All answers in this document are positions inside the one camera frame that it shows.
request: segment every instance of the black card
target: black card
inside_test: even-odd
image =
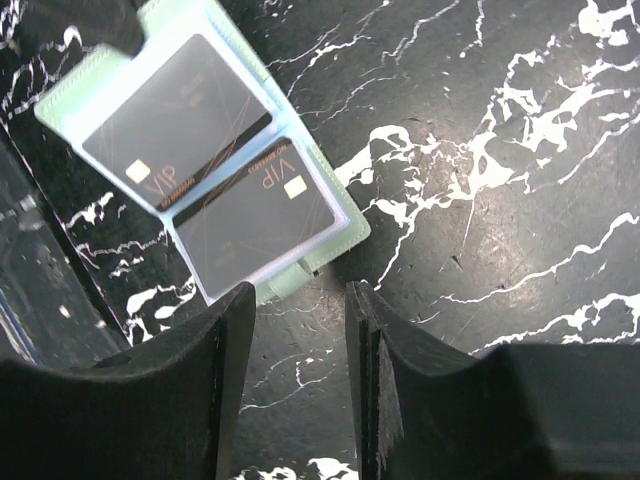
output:
[[[174,225],[206,293],[218,298],[335,221],[295,147],[282,140]]]
[[[270,122],[211,44],[194,35],[83,147],[165,211]]]

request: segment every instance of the vip card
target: vip card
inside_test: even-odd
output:
[[[174,226],[203,288],[218,298],[336,224],[289,140],[282,140],[187,207]]]
[[[193,35],[82,144],[163,212],[271,123],[202,35]]]

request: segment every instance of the black marble surface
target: black marble surface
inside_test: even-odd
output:
[[[407,318],[476,355],[504,342],[638,341],[640,6],[223,3],[373,231],[313,284],[260,309],[238,478],[357,478],[348,280],[370,282]],[[5,2],[0,122],[134,342],[203,302],[159,223],[33,118],[38,96],[90,48],[82,32]],[[69,342],[65,326],[88,317],[69,314],[52,315],[51,348],[76,352],[83,342]]]

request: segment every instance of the marble tabletop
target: marble tabletop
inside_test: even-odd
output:
[[[260,308],[238,479],[357,478],[347,281],[368,281],[408,320],[475,355],[506,342],[638,341],[640,6],[222,3],[372,227],[312,284]],[[129,342],[184,321],[203,302],[159,222],[33,117],[90,40],[73,26],[42,25],[24,1],[2,5],[6,144]],[[46,345],[34,340],[59,366],[88,362],[94,341],[70,342],[64,325],[105,329],[98,312],[87,320],[69,308],[74,295],[58,297]]]

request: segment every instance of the card chip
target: card chip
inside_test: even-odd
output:
[[[302,192],[307,190],[307,184],[304,181],[304,178],[302,178],[302,175],[298,175],[293,180],[284,184],[284,190],[287,192],[287,195],[289,195],[289,198],[293,200]]]
[[[127,177],[136,183],[142,182],[150,173],[151,169],[140,159],[133,162],[126,171]]]

